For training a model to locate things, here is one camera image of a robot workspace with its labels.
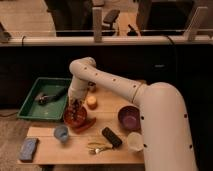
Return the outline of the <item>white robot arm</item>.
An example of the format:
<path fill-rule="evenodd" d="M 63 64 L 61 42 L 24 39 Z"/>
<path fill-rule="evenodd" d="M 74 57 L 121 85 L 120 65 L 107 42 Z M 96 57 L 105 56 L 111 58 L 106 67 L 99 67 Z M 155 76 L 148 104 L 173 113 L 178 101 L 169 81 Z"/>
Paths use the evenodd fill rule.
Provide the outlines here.
<path fill-rule="evenodd" d="M 71 102 L 83 101 L 92 82 L 139 108 L 146 171 L 198 171 L 188 112 L 176 87 L 165 82 L 148 85 L 103 72 L 91 57 L 72 61 L 69 70 Z"/>

